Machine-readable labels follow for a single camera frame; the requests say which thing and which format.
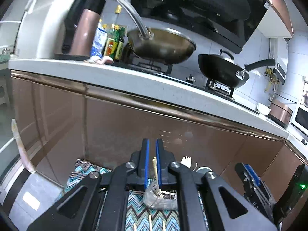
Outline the black range hood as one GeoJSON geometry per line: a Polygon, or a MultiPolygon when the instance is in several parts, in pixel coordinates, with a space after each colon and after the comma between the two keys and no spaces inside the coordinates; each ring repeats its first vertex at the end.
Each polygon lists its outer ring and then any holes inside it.
{"type": "Polygon", "coordinates": [[[235,54],[267,12],[267,0],[131,0],[140,16],[203,35],[235,54]]]}

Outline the white bowl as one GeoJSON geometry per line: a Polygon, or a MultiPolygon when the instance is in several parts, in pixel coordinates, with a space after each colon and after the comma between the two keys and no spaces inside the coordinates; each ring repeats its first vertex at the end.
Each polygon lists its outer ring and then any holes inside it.
{"type": "Polygon", "coordinates": [[[271,109],[269,107],[265,106],[262,103],[257,103],[257,111],[260,114],[266,116],[266,115],[268,115],[270,113],[271,109]]]}

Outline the white plastic stool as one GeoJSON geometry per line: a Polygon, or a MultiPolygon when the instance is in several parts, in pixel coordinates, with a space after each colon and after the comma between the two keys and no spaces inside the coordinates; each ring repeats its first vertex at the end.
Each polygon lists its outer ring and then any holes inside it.
{"type": "Polygon", "coordinates": [[[3,88],[3,95],[1,96],[1,104],[6,104],[8,107],[10,107],[10,99],[8,95],[8,90],[7,90],[7,83],[6,79],[4,77],[1,77],[1,88],[3,88]]]}

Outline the garlic cloves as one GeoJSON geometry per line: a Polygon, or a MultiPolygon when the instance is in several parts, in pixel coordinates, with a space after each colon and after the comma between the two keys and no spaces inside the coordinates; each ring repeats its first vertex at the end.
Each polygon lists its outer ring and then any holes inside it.
{"type": "Polygon", "coordinates": [[[95,55],[85,60],[85,62],[90,64],[105,65],[105,64],[112,64],[114,60],[109,56],[99,57],[95,55]]]}

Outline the zigzag patterned knit cloth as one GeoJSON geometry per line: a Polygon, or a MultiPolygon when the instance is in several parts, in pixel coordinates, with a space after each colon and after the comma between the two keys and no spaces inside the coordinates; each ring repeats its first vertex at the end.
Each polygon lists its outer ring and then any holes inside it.
{"type": "MultiPolygon", "coordinates": [[[[57,198],[60,199],[63,197],[85,176],[94,171],[101,174],[110,172],[107,168],[92,164],[86,160],[77,159],[74,170],[70,173],[64,189],[57,198]]],[[[136,224],[137,230],[149,230],[149,214],[151,214],[152,218],[152,230],[163,230],[163,220],[165,220],[166,223],[166,230],[180,230],[178,211],[150,209],[143,203],[142,192],[130,191],[128,196],[125,230],[134,230],[134,223],[136,224]]]]}

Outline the white microwave oven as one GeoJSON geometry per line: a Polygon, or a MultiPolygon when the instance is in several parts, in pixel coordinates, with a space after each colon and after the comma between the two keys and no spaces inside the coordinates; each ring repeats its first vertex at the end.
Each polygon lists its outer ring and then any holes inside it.
{"type": "Polygon", "coordinates": [[[293,113],[291,124],[301,130],[306,136],[308,134],[308,110],[304,105],[299,104],[293,113]]]}

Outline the dark soy sauce bottle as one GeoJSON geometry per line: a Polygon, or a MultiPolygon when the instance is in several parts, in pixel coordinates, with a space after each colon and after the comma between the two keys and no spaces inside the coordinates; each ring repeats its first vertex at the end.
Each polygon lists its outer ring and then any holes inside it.
{"type": "Polygon", "coordinates": [[[115,62],[119,62],[121,60],[122,53],[123,53],[123,48],[124,48],[124,37],[121,36],[119,38],[119,42],[118,42],[116,53],[115,53],[115,57],[114,57],[114,61],[115,62]]]}

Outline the white plastic bag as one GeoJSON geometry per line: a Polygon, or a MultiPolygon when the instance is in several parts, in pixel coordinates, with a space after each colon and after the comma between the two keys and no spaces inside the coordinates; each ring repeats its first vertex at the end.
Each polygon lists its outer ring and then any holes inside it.
{"type": "Polygon", "coordinates": [[[30,174],[35,174],[37,172],[37,170],[36,170],[35,166],[32,164],[29,156],[27,155],[23,141],[22,141],[21,136],[19,134],[19,130],[18,130],[16,120],[14,118],[12,119],[12,122],[11,122],[11,129],[12,129],[13,137],[14,137],[16,144],[17,144],[17,148],[18,148],[18,152],[19,152],[22,164],[24,165],[25,169],[30,174]]]}

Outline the blue white salt bag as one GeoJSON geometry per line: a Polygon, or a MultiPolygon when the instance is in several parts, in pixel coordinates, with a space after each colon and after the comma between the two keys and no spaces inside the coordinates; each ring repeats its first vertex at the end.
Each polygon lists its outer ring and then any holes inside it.
{"type": "Polygon", "coordinates": [[[102,57],[102,51],[105,46],[108,34],[103,27],[102,19],[99,19],[97,29],[95,31],[95,37],[93,39],[92,48],[90,56],[98,56],[99,58],[102,57]]]}

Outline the black wok with lid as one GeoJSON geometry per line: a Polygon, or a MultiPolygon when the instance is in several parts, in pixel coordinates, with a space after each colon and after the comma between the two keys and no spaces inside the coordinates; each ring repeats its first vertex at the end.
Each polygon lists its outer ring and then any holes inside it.
{"type": "Polygon", "coordinates": [[[198,55],[199,69],[205,77],[234,89],[241,87],[247,82],[250,71],[260,67],[272,67],[276,64],[274,59],[264,59],[251,64],[245,64],[244,68],[241,68],[233,60],[233,55],[222,49],[219,55],[198,55]]]}

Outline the white plastic fork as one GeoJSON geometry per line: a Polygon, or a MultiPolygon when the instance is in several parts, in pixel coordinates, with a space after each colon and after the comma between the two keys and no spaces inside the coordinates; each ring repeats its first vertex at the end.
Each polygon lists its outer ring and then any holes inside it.
{"type": "Polygon", "coordinates": [[[181,159],[181,164],[185,165],[187,168],[191,168],[192,165],[192,158],[190,156],[184,156],[181,159]]]}

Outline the white box appliance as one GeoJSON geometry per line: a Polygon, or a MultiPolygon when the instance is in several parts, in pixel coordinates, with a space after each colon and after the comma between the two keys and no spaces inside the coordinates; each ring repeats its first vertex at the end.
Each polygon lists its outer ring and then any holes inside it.
{"type": "Polygon", "coordinates": [[[50,59],[61,50],[64,19],[74,0],[29,0],[24,8],[14,55],[16,59],[50,59]]]}

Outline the green yellow sauce bottle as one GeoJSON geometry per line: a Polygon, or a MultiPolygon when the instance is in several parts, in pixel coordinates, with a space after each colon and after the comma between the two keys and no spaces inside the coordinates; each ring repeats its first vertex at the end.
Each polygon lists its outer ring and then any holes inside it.
{"type": "Polygon", "coordinates": [[[112,24],[108,30],[108,37],[106,40],[103,56],[109,56],[111,59],[115,58],[116,50],[120,41],[120,38],[125,34],[125,27],[118,24],[112,24]]]}

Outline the rose gold rice cooker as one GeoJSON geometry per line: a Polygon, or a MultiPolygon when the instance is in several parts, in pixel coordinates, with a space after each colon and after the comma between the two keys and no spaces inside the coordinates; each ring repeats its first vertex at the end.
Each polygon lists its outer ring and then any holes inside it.
{"type": "Polygon", "coordinates": [[[267,115],[272,121],[283,128],[287,128],[290,123],[293,111],[286,104],[278,99],[272,100],[270,104],[270,113],[267,115]]]}

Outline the brown lower cabinets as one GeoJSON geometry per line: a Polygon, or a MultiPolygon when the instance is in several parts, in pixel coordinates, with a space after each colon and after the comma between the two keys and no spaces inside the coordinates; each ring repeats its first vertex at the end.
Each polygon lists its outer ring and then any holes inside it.
{"type": "Polygon", "coordinates": [[[162,139],[177,160],[190,156],[237,192],[234,167],[249,164],[275,199],[307,158],[283,137],[181,107],[60,78],[13,71],[16,121],[37,170],[64,186],[77,159],[113,169],[150,141],[162,139]]]}

